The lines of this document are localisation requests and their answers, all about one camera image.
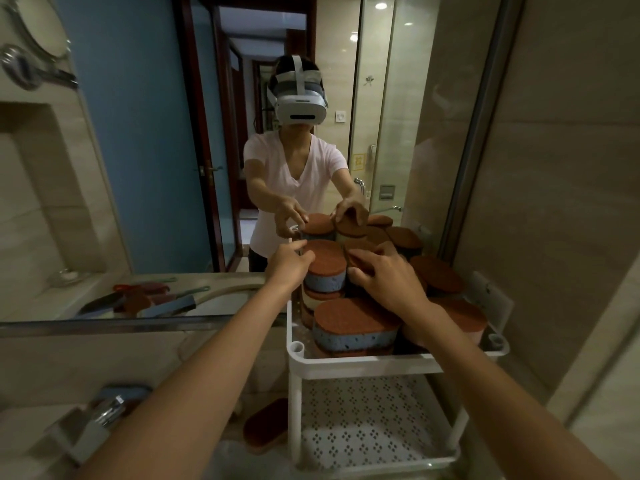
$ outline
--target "round magnifying mirror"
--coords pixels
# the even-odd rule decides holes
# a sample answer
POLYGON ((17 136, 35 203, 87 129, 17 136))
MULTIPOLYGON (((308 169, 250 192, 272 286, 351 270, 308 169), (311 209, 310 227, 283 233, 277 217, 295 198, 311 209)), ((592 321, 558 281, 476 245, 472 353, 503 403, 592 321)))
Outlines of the round magnifying mirror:
POLYGON ((67 33, 49 0, 13 0, 13 9, 40 55, 54 61, 67 56, 67 33))

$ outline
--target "vr headset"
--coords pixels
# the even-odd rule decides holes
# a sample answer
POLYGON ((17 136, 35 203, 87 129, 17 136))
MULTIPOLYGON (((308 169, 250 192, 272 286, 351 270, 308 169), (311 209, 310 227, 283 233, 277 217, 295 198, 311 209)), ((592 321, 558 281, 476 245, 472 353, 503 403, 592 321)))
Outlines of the vr headset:
POLYGON ((318 70, 302 71, 300 56, 291 57, 295 70, 273 76, 276 85, 273 92, 267 88, 267 97, 280 124, 319 125, 324 121, 329 106, 322 87, 322 75, 318 70))

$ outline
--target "v-neck shirt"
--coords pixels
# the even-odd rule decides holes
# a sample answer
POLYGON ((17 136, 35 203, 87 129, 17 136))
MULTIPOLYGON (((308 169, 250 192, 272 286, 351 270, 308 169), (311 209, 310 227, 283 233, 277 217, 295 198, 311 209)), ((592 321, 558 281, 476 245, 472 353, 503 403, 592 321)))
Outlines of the v-neck shirt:
MULTIPOLYGON (((252 135, 244 145, 244 161, 247 160, 262 162, 265 168, 264 183, 270 191, 293 197, 309 213, 322 211, 324 192, 334 172, 348 168, 343 154, 334 144, 311 135, 307 164, 296 180, 289 171, 277 131, 252 135)), ((259 210, 249 247, 268 258, 286 241, 276 234, 274 215, 259 210)))

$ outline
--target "person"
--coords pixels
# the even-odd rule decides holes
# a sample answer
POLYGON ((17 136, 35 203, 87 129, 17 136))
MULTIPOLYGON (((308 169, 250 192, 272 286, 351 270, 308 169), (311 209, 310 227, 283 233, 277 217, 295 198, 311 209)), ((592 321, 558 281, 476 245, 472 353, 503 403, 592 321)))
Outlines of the person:
MULTIPOLYGON (((306 243, 278 247, 258 293, 118 425, 77 480, 202 475, 271 323, 315 259, 313 252, 297 254, 306 243)), ((419 331, 507 479, 617 478, 429 301, 391 243, 377 253, 350 252, 370 263, 374 275, 349 268, 349 278, 419 331)))
MULTIPOLYGON (((302 70, 319 71, 316 64, 300 57, 302 70)), ((274 76, 295 70, 291 55, 280 57, 274 76)), ((244 145, 244 174, 249 198, 259 209, 258 221, 249 243, 249 271, 262 272, 267 258, 278 245, 304 228, 311 212, 321 212, 324 192, 331 181, 342 197, 334 213, 338 222, 345 211, 355 208, 356 218, 366 224, 368 211, 364 195, 349 174, 347 161, 334 144, 311 133, 312 125, 284 124, 279 131, 255 134, 244 145)))

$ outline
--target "person's left hand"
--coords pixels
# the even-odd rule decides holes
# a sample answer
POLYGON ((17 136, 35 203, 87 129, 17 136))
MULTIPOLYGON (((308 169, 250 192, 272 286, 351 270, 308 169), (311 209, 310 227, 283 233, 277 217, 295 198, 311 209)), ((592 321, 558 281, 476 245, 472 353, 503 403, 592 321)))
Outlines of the person's left hand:
POLYGON ((295 290, 305 279, 309 265, 316 259, 313 251, 300 256, 296 251, 307 244, 306 239, 288 242, 278 246, 278 250, 269 258, 267 265, 267 283, 281 285, 289 292, 295 290))
POLYGON ((358 225, 365 226, 367 225, 367 220, 369 218, 369 211, 366 207, 356 198, 347 197, 342 199, 342 201, 335 206, 334 211, 332 212, 332 217, 335 216, 335 221, 340 222, 344 217, 344 213, 348 209, 354 209, 356 212, 356 220, 358 225))

